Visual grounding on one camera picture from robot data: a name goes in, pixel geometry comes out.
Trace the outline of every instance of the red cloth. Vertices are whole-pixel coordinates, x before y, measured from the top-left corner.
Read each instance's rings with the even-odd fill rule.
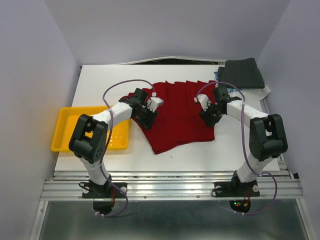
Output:
[[[207,142],[215,139],[215,132],[208,127],[199,116],[202,110],[200,104],[194,102],[197,92],[207,82],[158,82],[153,86],[156,96],[164,103],[157,108],[158,116],[152,129],[144,129],[140,126],[146,139],[150,143],[155,154],[160,154],[173,149],[176,146],[193,143]],[[201,93],[206,94],[211,102],[215,84],[205,88]],[[152,95],[152,89],[144,88],[144,91]]]

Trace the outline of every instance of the white tabletop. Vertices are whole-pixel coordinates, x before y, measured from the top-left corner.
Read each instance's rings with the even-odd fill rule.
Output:
[[[128,79],[144,79],[151,83],[168,81],[214,80],[218,65],[84,65],[74,95],[73,107],[103,106],[102,94],[111,85]],[[136,87],[149,88],[146,83],[125,83],[106,96],[110,105]],[[250,103],[262,111],[260,102]],[[245,129],[249,152],[249,129]],[[104,164],[108,171],[234,171],[244,162],[240,122],[224,116],[215,126],[215,140],[177,146],[155,155],[138,125],[130,120],[129,146],[126,150],[107,151]],[[85,167],[73,153],[60,153],[56,171],[84,171]],[[275,159],[265,168],[278,171]]]

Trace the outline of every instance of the white wall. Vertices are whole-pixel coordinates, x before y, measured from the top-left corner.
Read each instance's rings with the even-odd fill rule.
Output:
[[[258,57],[289,0],[45,0],[76,60]]]
[[[258,60],[271,88],[267,103],[282,115],[288,152],[320,238],[320,1],[291,0]]]
[[[53,131],[79,67],[43,0],[1,1],[0,35],[0,238],[23,240],[53,171]]]

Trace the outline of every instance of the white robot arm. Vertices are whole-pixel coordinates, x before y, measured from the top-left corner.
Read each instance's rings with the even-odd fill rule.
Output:
[[[133,96],[121,98],[111,109],[92,116],[83,114],[79,117],[69,149],[81,160],[89,174],[88,189],[103,193],[106,191],[105,185],[108,184],[106,177],[111,179],[101,161],[106,151],[107,132],[111,127],[110,111],[113,127],[134,118],[142,127],[150,129],[158,116],[156,109],[163,104],[163,100],[153,96],[148,99],[148,96],[147,92],[137,88]],[[92,137],[86,136],[86,133],[90,132],[93,132]]]
[[[216,104],[212,104],[208,96],[199,94],[194,100],[201,104],[199,115],[206,125],[214,127],[223,115],[229,115],[242,121],[243,101],[239,97],[230,97],[225,87],[219,86],[213,90]],[[245,197],[253,186],[257,185],[257,174],[274,158],[288,149],[283,121],[280,115],[258,111],[244,105],[243,123],[250,129],[250,154],[247,162],[234,172],[231,182],[215,182],[215,186],[222,188],[215,192],[215,197]]]

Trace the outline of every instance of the yellow tray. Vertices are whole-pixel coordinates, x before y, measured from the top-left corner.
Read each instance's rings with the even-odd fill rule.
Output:
[[[106,106],[81,106],[64,107],[60,109],[58,120],[52,139],[51,150],[53,152],[70,152],[69,141],[74,132],[78,118],[82,114],[94,115],[106,110]],[[117,124],[112,129],[112,136],[108,150],[124,150],[129,142],[129,120]]]

